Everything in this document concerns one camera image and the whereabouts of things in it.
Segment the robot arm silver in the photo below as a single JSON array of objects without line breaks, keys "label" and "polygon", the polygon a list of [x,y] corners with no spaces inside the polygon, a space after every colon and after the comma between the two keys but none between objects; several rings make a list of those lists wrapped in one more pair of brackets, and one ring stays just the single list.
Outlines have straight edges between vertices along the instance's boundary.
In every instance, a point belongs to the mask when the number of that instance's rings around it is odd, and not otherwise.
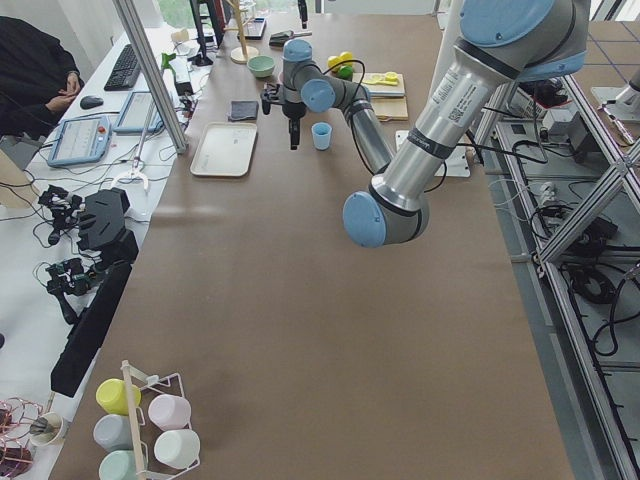
[{"label": "robot arm silver", "polygon": [[388,165],[345,201],[351,240],[377,248],[418,237],[429,219],[427,184],[496,88],[578,71],[589,13],[587,1],[463,2],[447,72]]},{"label": "robot arm silver", "polygon": [[292,150],[300,144],[300,121],[307,112],[338,109],[371,173],[382,172],[392,160],[394,150],[376,117],[368,90],[358,83],[324,74],[312,59],[312,47],[305,40],[293,39],[284,45],[278,100],[288,118]]}]

